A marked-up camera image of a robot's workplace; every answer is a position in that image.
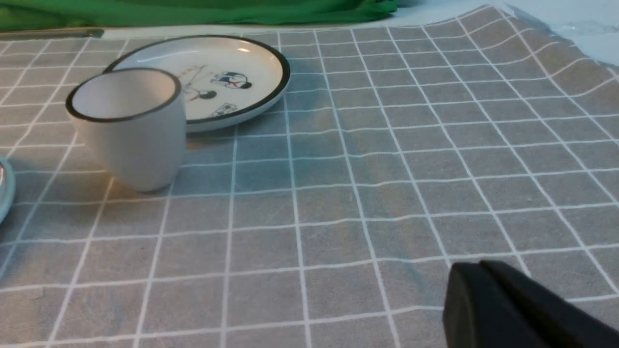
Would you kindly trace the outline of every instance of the white cup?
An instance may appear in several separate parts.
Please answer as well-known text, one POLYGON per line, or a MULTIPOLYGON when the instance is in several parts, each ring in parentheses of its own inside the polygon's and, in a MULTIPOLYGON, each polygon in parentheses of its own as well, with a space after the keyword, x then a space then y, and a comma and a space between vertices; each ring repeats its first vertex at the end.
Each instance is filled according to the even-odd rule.
POLYGON ((174 75, 141 67, 107 72, 77 86, 66 107, 86 146, 120 182, 148 192, 174 180, 186 137, 174 75))

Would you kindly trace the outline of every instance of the ceramic plate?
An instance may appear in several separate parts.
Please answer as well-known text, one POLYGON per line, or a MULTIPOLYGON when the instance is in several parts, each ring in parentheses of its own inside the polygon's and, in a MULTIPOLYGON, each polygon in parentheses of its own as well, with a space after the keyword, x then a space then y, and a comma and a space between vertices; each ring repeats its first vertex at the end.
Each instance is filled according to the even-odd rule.
POLYGON ((9 212, 15 196, 15 174, 9 162, 0 157, 0 224, 9 212))
POLYGON ((105 71, 154 67, 183 85, 188 132, 228 127, 260 115, 284 94, 290 66, 261 42, 201 35, 153 43, 120 57, 105 71))

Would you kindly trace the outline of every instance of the cartoon figure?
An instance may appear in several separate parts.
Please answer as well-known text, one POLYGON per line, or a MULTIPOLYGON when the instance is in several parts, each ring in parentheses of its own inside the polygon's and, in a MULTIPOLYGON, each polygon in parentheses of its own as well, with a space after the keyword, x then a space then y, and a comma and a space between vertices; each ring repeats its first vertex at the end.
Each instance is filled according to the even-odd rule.
POLYGON ((217 96, 217 92, 214 90, 196 87, 198 82, 210 77, 213 74, 212 72, 207 71, 206 67, 207 65, 193 65, 179 74, 178 79, 183 83, 185 101, 190 102, 191 100, 196 100, 198 98, 208 100, 217 96))
POLYGON ((198 98, 208 100, 213 99, 217 96, 217 92, 215 92, 214 90, 197 90, 191 87, 185 87, 185 91, 183 91, 183 93, 185 94, 185 100, 187 102, 190 102, 191 100, 196 100, 198 98))
POLYGON ((251 82, 247 81, 247 76, 238 72, 224 71, 215 75, 211 82, 231 89, 248 89, 251 87, 251 82))

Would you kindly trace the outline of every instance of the plate rim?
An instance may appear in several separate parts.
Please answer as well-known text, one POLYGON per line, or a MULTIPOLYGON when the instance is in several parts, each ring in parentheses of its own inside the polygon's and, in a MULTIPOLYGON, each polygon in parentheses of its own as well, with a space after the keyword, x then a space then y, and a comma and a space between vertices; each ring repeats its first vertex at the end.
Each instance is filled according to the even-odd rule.
POLYGON ((149 43, 148 45, 142 46, 142 47, 138 47, 135 50, 132 50, 128 53, 123 54, 122 56, 120 56, 118 59, 116 59, 115 61, 113 61, 110 65, 108 65, 108 67, 105 68, 105 70, 103 70, 103 73, 107 73, 110 71, 115 71, 114 68, 116 66, 118 66, 118 64, 122 63, 125 59, 127 59, 128 57, 142 51, 145 50, 147 48, 153 47, 153 46, 157 46, 157 45, 161 45, 164 43, 168 43, 171 41, 178 41, 178 40, 187 40, 187 39, 192 39, 192 38, 209 38, 209 37, 214 37, 214 38, 227 38, 227 39, 231 39, 231 40, 236 40, 236 41, 247 41, 250 42, 254 45, 260 46, 264 49, 266 49, 267 51, 269 51, 271 54, 273 54, 277 60, 279 61, 279 63, 282 66, 282 79, 279 81, 279 84, 277 84, 277 87, 275 87, 275 89, 273 91, 271 91, 271 93, 269 93, 266 97, 260 99, 258 102, 231 112, 231 113, 227 113, 225 115, 221 115, 221 116, 215 116, 215 117, 209 117, 209 118, 198 118, 195 120, 187 120, 187 125, 190 124, 199 124, 199 123, 208 123, 208 122, 214 122, 214 121, 221 121, 221 120, 225 120, 227 118, 234 118, 236 116, 240 116, 243 115, 245 113, 251 112, 267 103, 269 103, 271 100, 273 100, 274 98, 276 98, 278 95, 280 95, 284 89, 286 88, 286 86, 288 85, 288 82, 290 81, 290 63, 288 62, 288 60, 286 59, 286 57, 277 49, 275 49, 272 46, 269 46, 265 43, 262 43, 260 41, 257 40, 253 40, 250 38, 243 38, 243 37, 238 37, 238 36, 233 36, 233 35, 190 35, 190 36, 185 36, 185 37, 178 37, 178 38, 170 38, 167 40, 161 40, 161 41, 157 41, 157 42, 153 42, 153 43, 149 43))
POLYGON ((0 224, 9 213, 13 199, 15 198, 15 172, 5 157, 0 157, 0 165, 4 168, 4 179, 6 179, 7 191, 4 197, 0 197, 0 224))

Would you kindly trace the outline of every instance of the cartoon illustration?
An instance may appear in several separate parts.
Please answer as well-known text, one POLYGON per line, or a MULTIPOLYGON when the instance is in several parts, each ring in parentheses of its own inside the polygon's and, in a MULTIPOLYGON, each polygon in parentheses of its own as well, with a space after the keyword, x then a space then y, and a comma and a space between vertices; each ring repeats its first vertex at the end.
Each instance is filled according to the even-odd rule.
POLYGON ((181 72, 177 77, 183 83, 183 93, 185 101, 190 102, 198 98, 208 100, 217 96, 214 90, 201 89, 196 87, 198 82, 209 78, 213 73, 206 69, 208 65, 193 65, 181 72))
POLYGON ((209 117, 217 117, 217 116, 226 115, 228 113, 234 112, 236 109, 237 109, 236 105, 230 104, 230 103, 224 103, 217 110, 213 111, 213 113, 210 114, 209 117))
POLYGON ((247 81, 247 76, 238 72, 228 71, 215 75, 210 81, 216 85, 222 85, 231 89, 248 89, 252 85, 251 82, 247 81))

